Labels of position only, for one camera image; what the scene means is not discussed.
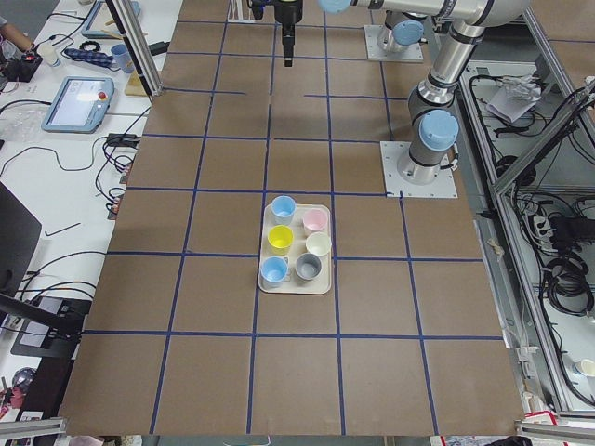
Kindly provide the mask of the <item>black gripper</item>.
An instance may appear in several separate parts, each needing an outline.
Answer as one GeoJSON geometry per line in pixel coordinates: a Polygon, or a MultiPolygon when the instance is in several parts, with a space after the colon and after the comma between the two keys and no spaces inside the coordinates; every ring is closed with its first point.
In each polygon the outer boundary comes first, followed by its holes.
{"type": "Polygon", "coordinates": [[[273,2],[274,17],[282,24],[284,66],[292,67],[294,61],[295,25],[303,17],[302,0],[278,0],[273,2]]]}

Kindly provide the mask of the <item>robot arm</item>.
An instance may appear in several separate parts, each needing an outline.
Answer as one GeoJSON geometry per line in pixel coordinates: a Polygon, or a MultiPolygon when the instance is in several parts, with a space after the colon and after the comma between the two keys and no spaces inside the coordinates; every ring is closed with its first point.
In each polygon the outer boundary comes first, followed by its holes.
{"type": "MultiPolygon", "coordinates": [[[[264,1],[261,7],[252,2],[256,12],[272,5],[275,20],[282,25],[284,64],[293,65],[295,29],[303,18],[303,1],[264,1]]],[[[365,25],[366,56],[372,61],[421,63],[426,16],[418,13],[388,10],[381,25],[365,25]]]]}
{"type": "Polygon", "coordinates": [[[398,161],[399,174],[416,185],[429,185],[437,177],[444,155],[456,143],[459,124],[449,111],[459,78],[484,31],[520,16],[528,1],[415,1],[409,8],[454,21],[427,78],[408,99],[414,130],[408,152],[398,161]]]}

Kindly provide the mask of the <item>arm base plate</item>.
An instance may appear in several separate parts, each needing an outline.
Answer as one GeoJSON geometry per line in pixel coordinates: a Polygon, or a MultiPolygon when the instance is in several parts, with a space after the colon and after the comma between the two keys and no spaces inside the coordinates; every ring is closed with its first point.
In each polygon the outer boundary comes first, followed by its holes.
{"type": "Polygon", "coordinates": [[[456,199],[454,171],[447,154],[441,163],[426,167],[410,157],[409,141],[381,141],[380,152],[388,197],[456,199]]]}
{"type": "Polygon", "coordinates": [[[400,45],[385,25],[364,26],[367,58],[372,61],[421,63],[424,59],[419,42],[400,45]]]}

